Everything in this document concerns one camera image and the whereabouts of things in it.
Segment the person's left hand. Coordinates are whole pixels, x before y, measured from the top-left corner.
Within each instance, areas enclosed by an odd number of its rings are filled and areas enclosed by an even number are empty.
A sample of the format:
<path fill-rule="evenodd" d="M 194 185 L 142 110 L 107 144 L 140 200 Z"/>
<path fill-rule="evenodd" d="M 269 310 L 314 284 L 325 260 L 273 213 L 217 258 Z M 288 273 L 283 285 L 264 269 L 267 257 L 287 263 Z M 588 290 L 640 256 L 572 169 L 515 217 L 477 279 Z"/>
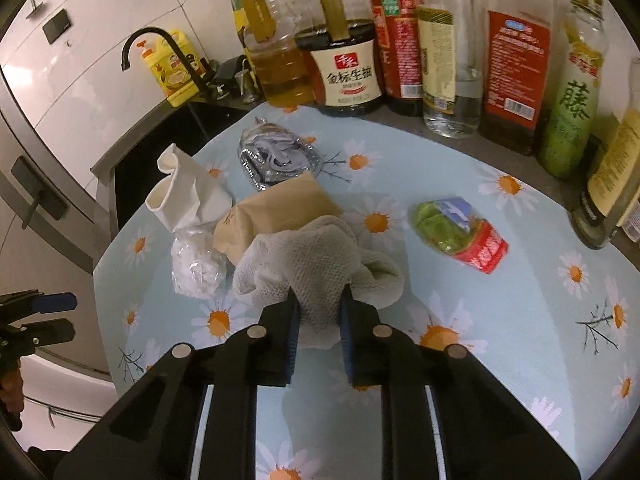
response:
<path fill-rule="evenodd" d="M 25 408 L 21 360 L 17 360 L 1 374 L 1 402 L 6 409 L 6 414 L 8 414 L 10 429 L 20 431 L 22 429 L 21 414 Z"/>

